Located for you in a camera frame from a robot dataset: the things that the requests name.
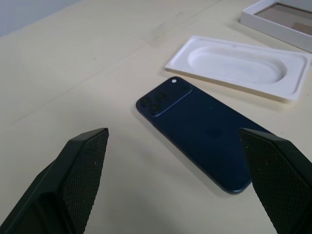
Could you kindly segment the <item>dark blue smartphone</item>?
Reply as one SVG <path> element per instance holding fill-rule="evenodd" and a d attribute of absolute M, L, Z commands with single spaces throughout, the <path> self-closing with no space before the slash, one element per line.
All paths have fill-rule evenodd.
<path fill-rule="evenodd" d="M 311 64 L 308 53 L 191 36 L 165 67 L 295 101 Z"/>
<path fill-rule="evenodd" d="M 221 189 L 242 192 L 251 182 L 242 128 L 264 128 L 180 77 L 142 96 L 136 109 Z"/>

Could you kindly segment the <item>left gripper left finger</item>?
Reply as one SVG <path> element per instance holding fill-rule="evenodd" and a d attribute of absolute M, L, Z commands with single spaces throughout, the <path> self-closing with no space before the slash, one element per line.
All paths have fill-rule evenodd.
<path fill-rule="evenodd" d="M 109 138 L 99 128 L 70 139 L 0 226 L 0 234 L 83 234 L 96 199 Z"/>

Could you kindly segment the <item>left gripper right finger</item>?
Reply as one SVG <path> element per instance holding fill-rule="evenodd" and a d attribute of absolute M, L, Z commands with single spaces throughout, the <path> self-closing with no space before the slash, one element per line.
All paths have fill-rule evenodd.
<path fill-rule="evenodd" d="M 312 162 L 290 141 L 240 129 L 253 188 L 277 234 L 312 234 Z"/>

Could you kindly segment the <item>white phone box lid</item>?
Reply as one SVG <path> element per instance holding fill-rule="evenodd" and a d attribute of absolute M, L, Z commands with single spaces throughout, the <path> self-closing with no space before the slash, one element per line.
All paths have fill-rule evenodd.
<path fill-rule="evenodd" d="M 240 23 L 312 53 L 312 0 L 310 10 L 286 0 L 261 0 L 241 12 Z"/>

